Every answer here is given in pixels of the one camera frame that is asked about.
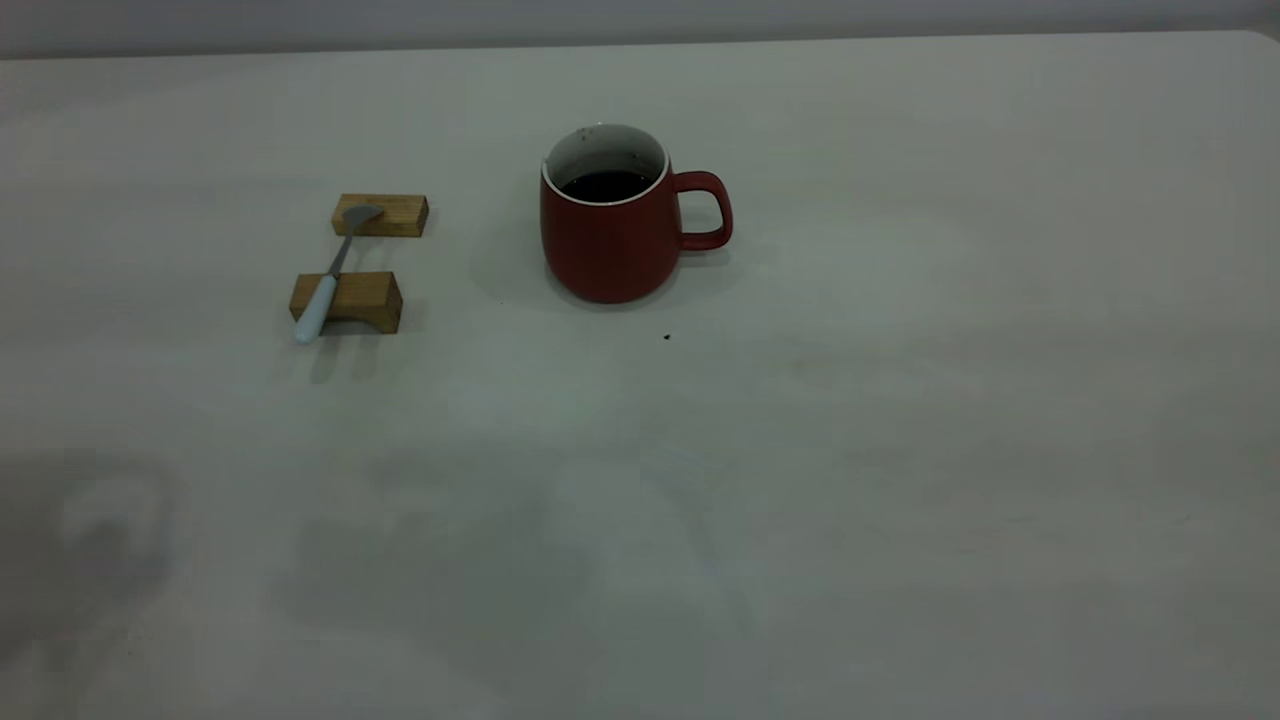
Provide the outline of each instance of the white spoon handle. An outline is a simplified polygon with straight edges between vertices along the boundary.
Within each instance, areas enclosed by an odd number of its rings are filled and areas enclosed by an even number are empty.
[[[333,291],[337,287],[338,278],[333,275],[320,278],[320,284],[316,287],[315,293],[311,295],[307,309],[298,318],[298,324],[293,325],[294,342],[298,345],[311,345],[311,341],[320,334],[320,328],[324,327],[324,318],[329,314],[329,304],[333,302]]]

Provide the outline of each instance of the mug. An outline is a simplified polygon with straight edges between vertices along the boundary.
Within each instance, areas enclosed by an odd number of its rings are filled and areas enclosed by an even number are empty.
[[[716,197],[723,224],[686,233],[676,195]],[[676,269],[684,250],[714,250],[733,234],[724,183],[712,173],[673,173],[652,135],[627,126],[580,128],[543,160],[543,252],[552,274],[593,302],[649,295]]]

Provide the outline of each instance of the metal spoon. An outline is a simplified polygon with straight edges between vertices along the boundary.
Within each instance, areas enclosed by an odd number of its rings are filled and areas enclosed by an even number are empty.
[[[342,222],[347,224],[347,240],[342,241],[342,250],[333,259],[329,274],[320,278],[320,284],[311,293],[307,309],[298,318],[298,324],[293,325],[293,341],[298,345],[310,345],[320,334],[324,327],[324,318],[329,314],[329,304],[333,302],[333,291],[338,287],[338,273],[342,272],[342,261],[347,259],[347,250],[351,249],[351,236],[356,228],[367,220],[383,214],[378,205],[356,205],[342,214]]]

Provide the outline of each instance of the coffee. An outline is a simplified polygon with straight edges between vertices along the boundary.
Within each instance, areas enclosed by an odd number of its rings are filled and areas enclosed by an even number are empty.
[[[626,170],[589,173],[564,183],[564,195],[582,202],[617,202],[649,190],[653,179]]]

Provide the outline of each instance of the wood grain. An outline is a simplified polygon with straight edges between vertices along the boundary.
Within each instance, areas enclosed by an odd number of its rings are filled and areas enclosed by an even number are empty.
[[[356,228],[357,237],[422,237],[430,206],[424,195],[351,195],[344,193],[333,211],[333,232],[346,236],[342,213],[356,205],[378,205],[383,214]]]
[[[324,274],[298,275],[289,299],[289,313],[297,320],[306,310],[311,295]],[[384,334],[399,331],[399,315],[404,307],[399,286],[393,273],[343,273],[338,275],[338,288],[325,322],[356,320],[369,323]]]

